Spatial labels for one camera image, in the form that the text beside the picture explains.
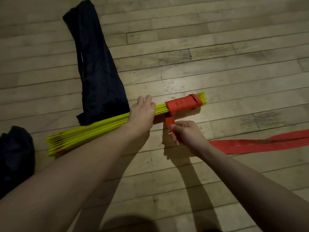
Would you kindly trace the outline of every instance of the forearm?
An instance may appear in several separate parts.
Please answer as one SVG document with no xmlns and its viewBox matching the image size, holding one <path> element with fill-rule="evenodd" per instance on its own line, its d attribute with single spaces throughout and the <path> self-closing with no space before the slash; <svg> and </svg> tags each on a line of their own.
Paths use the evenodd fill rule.
<svg viewBox="0 0 309 232">
<path fill-rule="evenodd" d="M 202 159 L 263 231 L 309 231 L 309 203 L 211 145 Z"/>
<path fill-rule="evenodd" d="M 66 231 L 135 136 L 124 125 L 54 161 L 0 201 L 0 228 Z"/>
</svg>

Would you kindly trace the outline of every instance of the person's left hand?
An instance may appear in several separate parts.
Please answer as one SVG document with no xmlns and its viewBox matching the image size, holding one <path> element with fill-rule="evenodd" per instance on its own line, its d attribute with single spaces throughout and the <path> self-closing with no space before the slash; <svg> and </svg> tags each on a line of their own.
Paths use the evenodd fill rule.
<svg viewBox="0 0 309 232">
<path fill-rule="evenodd" d="M 137 103 L 131 107 L 127 125 L 137 129 L 140 134 L 149 132 L 153 125 L 155 106 L 150 95 L 147 95 L 145 101 L 142 96 L 138 97 Z"/>
</svg>

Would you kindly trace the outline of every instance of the person's right arm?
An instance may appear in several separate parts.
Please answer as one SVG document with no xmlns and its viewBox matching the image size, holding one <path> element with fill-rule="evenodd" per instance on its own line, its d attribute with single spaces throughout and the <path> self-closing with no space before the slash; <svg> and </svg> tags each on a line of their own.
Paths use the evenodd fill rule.
<svg viewBox="0 0 309 232">
<path fill-rule="evenodd" d="M 213 169 L 261 230 L 309 231 L 307 201 L 213 147 L 193 121 L 178 121 L 172 130 L 179 132 L 191 152 Z"/>
</svg>

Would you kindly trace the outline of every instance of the yellow pleated object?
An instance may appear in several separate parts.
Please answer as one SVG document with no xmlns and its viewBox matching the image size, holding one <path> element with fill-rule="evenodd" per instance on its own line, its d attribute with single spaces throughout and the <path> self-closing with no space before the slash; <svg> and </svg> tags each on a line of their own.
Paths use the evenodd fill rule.
<svg viewBox="0 0 309 232">
<path fill-rule="evenodd" d="M 206 104 L 205 92 L 196 94 Z M 155 115 L 168 113 L 165 103 L 156 106 Z M 98 121 L 88 126 L 81 126 L 71 130 L 63 131 L 59 134 L 49 135 L 46 142 L 49 146 L 48 156 L 57 156 L 65 154 L 82 144 L 85 144 L 95 138 L 106 134 L 121 125 L 125 124 L 129 119 L 129 113 L 115 116 L 106 120 Z"/>
</svg>

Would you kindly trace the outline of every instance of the dark cloth bag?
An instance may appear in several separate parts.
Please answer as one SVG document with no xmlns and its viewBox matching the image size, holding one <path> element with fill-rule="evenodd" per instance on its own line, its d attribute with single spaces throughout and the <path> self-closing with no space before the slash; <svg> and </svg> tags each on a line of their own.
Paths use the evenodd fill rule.
<svg viewBox="0 0 309 232">
<path fill-rule="evenodd" d="M 125 89 L 106 46 L 98 15 L 90 0 L 82 1 L 63 16 L 76 45 L 83 86 L 81 125 L 130 111 Z"/>
<path fill-rule="evenodd" d="M 32 137 L 13 126 L 0 137 L 0 199 L 34 174 L 35 152 Z"/>
</svg>

